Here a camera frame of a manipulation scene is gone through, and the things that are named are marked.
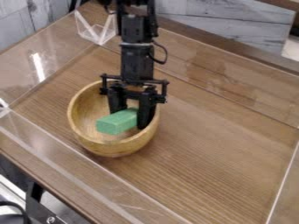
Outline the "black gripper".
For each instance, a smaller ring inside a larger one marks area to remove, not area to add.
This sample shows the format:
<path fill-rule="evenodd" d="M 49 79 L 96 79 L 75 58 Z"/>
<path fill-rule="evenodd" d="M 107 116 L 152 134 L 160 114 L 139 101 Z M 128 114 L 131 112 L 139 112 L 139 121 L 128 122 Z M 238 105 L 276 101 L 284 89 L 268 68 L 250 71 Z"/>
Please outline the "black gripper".
<path fill-rule="evenodd" d="M 151 44 L 120 44 L 120 75 L 103 73 L 99 92 L 107 95 L 109 113 L 127 109 L 127 99 L 139 100 L 136 126 L 143 130 L 155 116 L 156 103 L 166 103 L 167 80 L 155 78 L 155 48 Z"/>

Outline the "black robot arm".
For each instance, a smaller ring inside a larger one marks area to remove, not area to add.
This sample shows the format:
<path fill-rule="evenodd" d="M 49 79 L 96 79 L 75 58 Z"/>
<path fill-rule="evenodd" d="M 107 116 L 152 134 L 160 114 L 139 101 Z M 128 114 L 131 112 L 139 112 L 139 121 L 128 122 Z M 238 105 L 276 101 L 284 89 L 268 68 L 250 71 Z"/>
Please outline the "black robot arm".
<path fill-rule="evenodd" d="M 108 98 L 109 113 L 127 109 L 127 100 L 138 100 L 136 127 L 142 130 L 155 117 L 158 103 L 166 103 L 168 80 L 155 78 L 158 20 L 155 0 L 116 0 L 116 10 L 108 6 L 112 0 L 97 0 L 108 14 L 116 15 L 117 35 L 121 38 L 120 75 L 103 73 L 100 93 Z"/>

